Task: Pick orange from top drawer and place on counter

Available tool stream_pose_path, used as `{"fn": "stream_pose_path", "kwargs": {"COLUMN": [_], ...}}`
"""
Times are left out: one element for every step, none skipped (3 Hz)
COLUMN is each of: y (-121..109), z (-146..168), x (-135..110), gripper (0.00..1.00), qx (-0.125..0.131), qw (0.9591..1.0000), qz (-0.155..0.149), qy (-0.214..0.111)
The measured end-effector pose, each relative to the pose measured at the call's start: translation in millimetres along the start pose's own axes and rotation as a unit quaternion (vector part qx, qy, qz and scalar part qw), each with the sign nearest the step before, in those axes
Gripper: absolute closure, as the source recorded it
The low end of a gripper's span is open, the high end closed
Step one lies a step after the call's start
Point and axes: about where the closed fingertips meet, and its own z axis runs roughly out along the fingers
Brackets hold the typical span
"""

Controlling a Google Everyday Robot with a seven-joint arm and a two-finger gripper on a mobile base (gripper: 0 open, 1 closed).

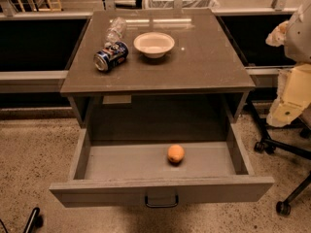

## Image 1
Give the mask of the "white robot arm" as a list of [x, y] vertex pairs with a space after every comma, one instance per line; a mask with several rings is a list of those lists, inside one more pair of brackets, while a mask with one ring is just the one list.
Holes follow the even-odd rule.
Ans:
[[280, 70], [277, 98], [266, 122], [274, 127], [290, 124], [311, 104], [311, 0], [305, 0], [289, 20], [276, 26], [265, 42], [284, 47], [295, 62], [291, 70]]

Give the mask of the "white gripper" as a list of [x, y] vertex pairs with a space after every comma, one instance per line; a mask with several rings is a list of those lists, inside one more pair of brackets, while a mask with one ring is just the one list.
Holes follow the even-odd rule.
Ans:
[[277, 98], [273, 101], [266, 122], [273, 127], [291, 124], [311, 104], [311, 65], [297, 64], [280, 70]]

